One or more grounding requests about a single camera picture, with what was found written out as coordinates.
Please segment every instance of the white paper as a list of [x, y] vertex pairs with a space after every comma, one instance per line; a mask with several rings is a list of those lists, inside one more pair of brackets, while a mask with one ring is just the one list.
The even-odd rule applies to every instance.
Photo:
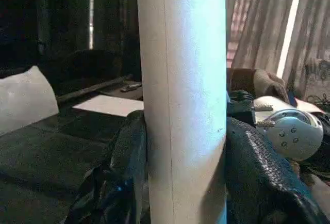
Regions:
[[74, 108], [126, 117], [134, 110], [144, 109], [144, 106], [142, 101], [98, 95], [75, 105]]

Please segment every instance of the white column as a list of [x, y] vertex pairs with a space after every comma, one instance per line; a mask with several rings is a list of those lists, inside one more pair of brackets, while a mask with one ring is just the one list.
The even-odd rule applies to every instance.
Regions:
[[152, 224], [226, 223], [225, 0], [138, 0]]

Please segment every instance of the white pillow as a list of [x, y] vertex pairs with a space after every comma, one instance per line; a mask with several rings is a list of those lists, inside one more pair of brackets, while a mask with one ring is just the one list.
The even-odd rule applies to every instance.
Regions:
[[57, 113], [53, 89], [38, 67], [0, 79], [0, 136]]

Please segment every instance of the black cable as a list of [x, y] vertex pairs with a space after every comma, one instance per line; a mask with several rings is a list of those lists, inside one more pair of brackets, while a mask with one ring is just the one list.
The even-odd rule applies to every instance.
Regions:
[[327, 113], [330, 113], [330, 101], [327, 99], [326, 94], [322, 94], [323, 98], [320, 98], [316, 95], [310, 95], [307, 98], [307, 102], [316, 105], [321, 110], [324, 110]]

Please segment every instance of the wooden stick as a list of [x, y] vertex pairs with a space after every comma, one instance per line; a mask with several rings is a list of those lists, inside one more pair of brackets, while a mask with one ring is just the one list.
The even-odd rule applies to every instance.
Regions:
[[126, 80], [130, 79], [131, 77], [132, 77], [132, 75], [130, 74], [130, 75], [127, 75], [127, 76], [112, 79], [110, 81], [106, 81], [106, 82], [103, 82], [103, 83], [92, 85], [92, 86], [89, 86], [87, 88], [83, 88], [83, 89], [78, 90], [78, 91], [70, 92], [70, 93], [62, 95], [62, 96], [56, 96], [56, 100], [57, 100], [58, 104], [63, 103], [63, 102], [65, 102], [67, 100], [70, 100], [72, 98], [80, 97], [82, 95], [85, 95], [87, 93], [91, 93], [91, 92], [99, 90], [101, 88], [108, 87], [108, 86], [113, 86], [113, 85], [122, 83], [123, 81], [126, 81]]

